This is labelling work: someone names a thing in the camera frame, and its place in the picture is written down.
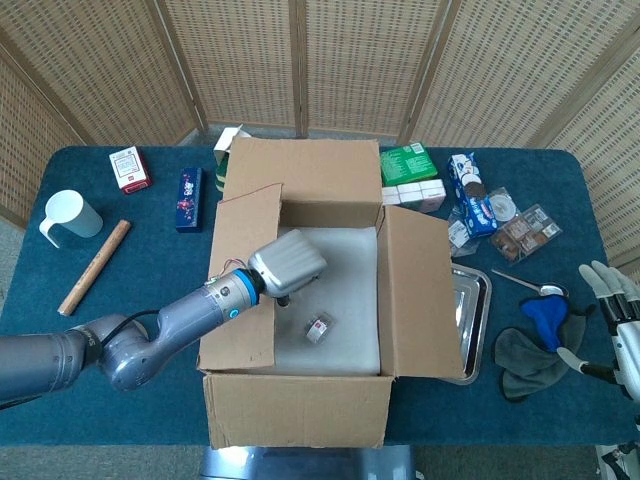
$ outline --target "gray cloth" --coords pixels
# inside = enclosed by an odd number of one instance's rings
[[[570,314],[558,329],[558,337],[573,353],[582,344],[587,317]],[[569,367],[557,353],[547,352],[525,333],[516,328],[506,328],[494,343],[494,360],[504,368],[500,387],[511,402],[524,400],[557,383]]]

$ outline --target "silver tray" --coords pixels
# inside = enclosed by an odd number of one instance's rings
[[[464,378],[448,378],[457,385],[469,385],[477,377],[482,359],[484,334],[491,302],[491,280],[480,270],[453,264],[456,324],[460,334],[460,353]]]

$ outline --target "woven panel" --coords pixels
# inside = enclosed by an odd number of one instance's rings
[[[637,0],[462,2],[413,138],[524,145],[638,8]]]
[[[640,269],[631,272],[629,277],[631,278],[631,280],[636,282],[636,285],[640,285]]]
[[[640,252],[638,132],[640,50],[551,144],[572,152],[582,164],[609,259]]]
[[[292,126],[287,0],[167,0],[210,122]]]
[[[397,135],[438,2],[307,2],[309,125]]]
[[[79,142],[0,60],[0,205],[25,223],[49,157]]]
[[[7,0],[0,25],[101,144],[171,144],[195,124],[142,1]]]

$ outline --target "open cardboard box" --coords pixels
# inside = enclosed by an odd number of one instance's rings
[[[210,276],[273,241],[279,224],[376,226],[381,375],[234,373],[274,363],[274,301],[263,296],[200,342],[212,446],[382,446],[394,378],[464,376],[447,222],[382,206],[375,141],[239,138],[230,158]]]

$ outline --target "black cable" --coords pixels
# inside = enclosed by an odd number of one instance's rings
[[[118,333],[120,333],[124,329],[124,327],[129,325],[129,323],[135,320],[136,318],[142,317],[143,315],[154,315],[154,314],[157,315],[159,312],[160,310],[143,310],[141,312],[134,313],[133,315],[125,318],[113,330],[111,330],[111,332],[109,332],[109,334],[106,337],[104,337],[104,340],[102,340],[101,342],[102,348],[106,347],[109,344],[109,342],[113,340],[113,337],[115,337]],[[6,410],[7,408],[11,408],[11,407],[17,407],[18,405],[22,405],[32,400],[37,400],[41,396],[42,395],[36,395],[35,397],[22,398],[20,400],[11,400],[6,403],[0,403],[0,411]]]
[[[154,314],[157,315],[159,312],[160,310],[143,310],[141,312],[134,313],[133,315],[125,318],[113,330],[111,330],[111,332],[109,332],[109,334],[106,337],[104,337],[104,339],[102,340],[102,348],[106,347],[109,344],[109,342],[113,340],[113,337],[119,334],[124,329],[124,327],[129,325],[131,321],[135,320],[138,317],[142,317],[143,315],[154,315]]]
[[[30,402],[31,400],[37,400],[41,396],[42,395],[36,395],[35,397],[23,398],[20,400],[12,400],[10,402],[0,403],[0,411],[6,410],[7,408],[11,408],[11,407],[17,407],[18,405],[22,405],[23,403]]]

